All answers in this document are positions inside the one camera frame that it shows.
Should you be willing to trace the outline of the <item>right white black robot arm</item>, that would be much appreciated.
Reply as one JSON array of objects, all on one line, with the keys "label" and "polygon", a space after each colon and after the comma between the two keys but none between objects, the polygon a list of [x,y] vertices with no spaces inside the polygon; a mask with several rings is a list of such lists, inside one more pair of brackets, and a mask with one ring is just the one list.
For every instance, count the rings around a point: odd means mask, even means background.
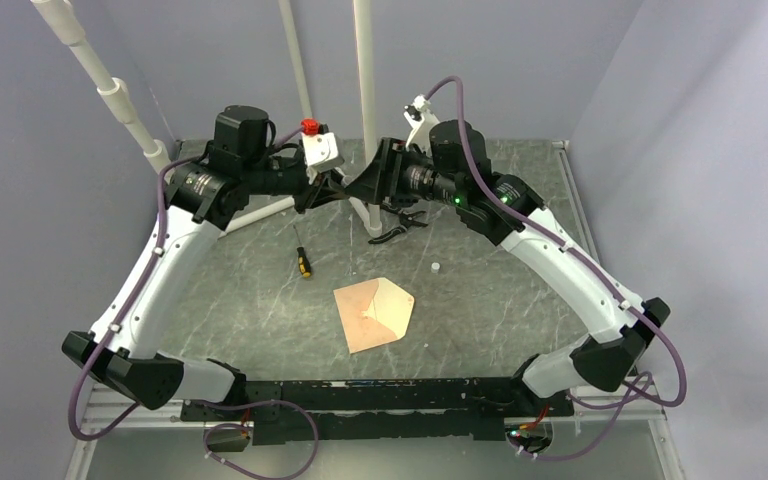
[{"label": "right white black robot arm", "polygon": [[550,396],[590,385],[612,392],[670,315],[607,274],[562,230],[543,198],[515,175],[493,171],[483,134],[444,121],[421,149],[385,137],[346,192],[368,204],[404,207],[419,200],[451,205],[470,230],[522,261],[573,309],[587,332],[572,344],[527,360],[511,388],[517,411],[534,415]]}]

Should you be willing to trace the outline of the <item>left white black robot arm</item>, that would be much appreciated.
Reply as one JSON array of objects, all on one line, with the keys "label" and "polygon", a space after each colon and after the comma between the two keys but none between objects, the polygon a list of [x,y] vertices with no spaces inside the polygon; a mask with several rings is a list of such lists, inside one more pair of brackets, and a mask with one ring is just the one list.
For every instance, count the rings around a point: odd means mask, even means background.
[{"label": "left white black robot arm", "polygon": [[181,399],[206,400],[224,420],[245,411],[242,372],[164,354],[160,343],[191,275],[251,196],[289,196],[298,212],[340,198],[341,142],[327,126],[302,121],[290,157],[274,133],[264,110],[228,106],[204,151],[161,176],[157,222],[125,284],[90,330],[63,341],[84,373],[148,409]]}]

